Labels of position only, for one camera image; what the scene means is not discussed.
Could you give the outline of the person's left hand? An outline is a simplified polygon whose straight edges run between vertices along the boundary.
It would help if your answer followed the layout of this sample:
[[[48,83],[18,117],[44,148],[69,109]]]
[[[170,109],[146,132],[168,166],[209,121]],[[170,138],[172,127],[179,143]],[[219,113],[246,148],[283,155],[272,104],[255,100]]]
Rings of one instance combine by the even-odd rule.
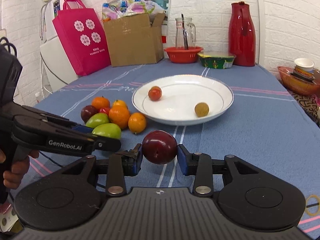
[[[30,157],[36,159],[39,157],[39,151],[32,150],[23,160],[16,161],[8,171],[3,173],[3,184],[8,189],[17,189],[24,175],[28,172],[30,166]]]

